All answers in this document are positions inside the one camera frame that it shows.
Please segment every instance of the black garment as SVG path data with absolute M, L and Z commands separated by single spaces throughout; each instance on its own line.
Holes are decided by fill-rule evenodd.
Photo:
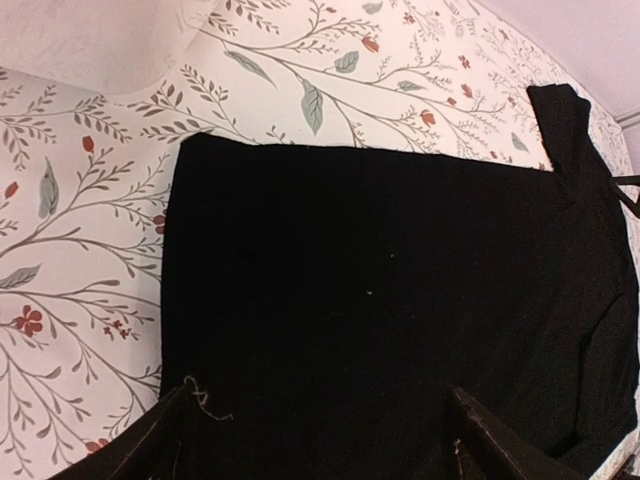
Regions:
M 49 480 L 175 480 L 184 439 L 194 438 L 200 421 L 191 386 L 163 395 L 107 446 Z
M 438 479 L 447 386 L 592 473 L 636 424 L 638 285 L 569 86 L 554 172 L 196 135 L 167 211 L 162 392 L 209 412 L 178 479 Z

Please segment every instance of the red flower print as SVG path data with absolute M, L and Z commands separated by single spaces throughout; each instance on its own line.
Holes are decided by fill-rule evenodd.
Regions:
M 164 235 L 164 224 L 167 220 L 167 211 L 163 210 L 162 215 L 156 215 L 153 217 L 153 224 L 156 226 L 156 233 L 158 235 Z
M 436 119 L 434 118 L 433 113 L 431 113 L 429 110 L 423 110 L 420 114 L 420 117 L 427 127 L 436 124 Z
M 89 452 L 87 455 L 91 455 L 92 453 L 96 453 L 102 447 L 105 447 L 109 444 L 109 440 L 106 438 L 99 438 L 97 442 L 87 442 L 84 446 L 87 448 Z
M 4 191 L 4 198 L 9 200 L 18 191 L 18 182 L 12 182 Z
M 42 331 L 42 313 L 31 310 L 29 305 L 22 307 L 22 316 L 13 319 L 18 330 L 24 330 L 27 337 Z
M 380 45 L 378 45 L 378 43 L 369 36 L 362 39 L 362 44 L 364 45 L 364 48 L 369 50 L 371 53 L 378 53 L 378 50 L 380 50 Z
M 122 328 L 122 326 L 122 322 L 120 320 L 116 320 L 113 323 L 107 323 L 102 331 L 111 339 L 112 342 L 115 340 L 116 333 L 120 335 L 123 340 L 126 340 L 131 335 L 131 328 Z
M 473 98 L 473 91 L 469 88 L 469 85 L 466 83 L 462 84 L 462 91 L 464 92 L 464 96 L 468 98 Z
M 93 138 L 91 138 L 89 135 L 87 135 L 86 137 L 82 137 L 82 148 L 84 148 L 85 152 L 93 153 L 94 146 L 95 145 L 93 143 Z
M 464 68 L 471 68 L 471 63 L 469 63 L 469 60 L 467 60 L 467 57 L 465 57 L 464 55 L 460 55 L 458 57 L 458 60 L 462 62 L 462 66 Z

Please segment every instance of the wall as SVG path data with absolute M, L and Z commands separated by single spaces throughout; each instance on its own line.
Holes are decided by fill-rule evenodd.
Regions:
M 547 51 L 614 117 L 640 108 L 640 1 L 480 0 Z M 640 173 L 640 128 L 626 135 Z

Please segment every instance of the black fabric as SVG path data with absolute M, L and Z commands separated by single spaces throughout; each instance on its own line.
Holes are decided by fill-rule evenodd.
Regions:
M 198 403 L 185 385 L 166 394 L 115 440 L 50 480 L 173 479 L 184 438 L 197 423 Z
M 438 479 L 449 384 L 591 474 L 636 424 L 638 286 L 569 86 L 528 90 L 554 172 L 183 143 L 162 392 L 208 392 L 176 478 Z

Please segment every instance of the floral bedding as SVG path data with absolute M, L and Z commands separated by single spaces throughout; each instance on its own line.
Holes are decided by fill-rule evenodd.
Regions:
M 473 1 L 223 0 L 204 20 L 126 104 L 0 68 L 0 479 L 47 478 L 156 401 L 164 215 L 195 132 L 551 169 L 525 88 L 568 82 L 611 170 L 631 173 L 612 117 Z

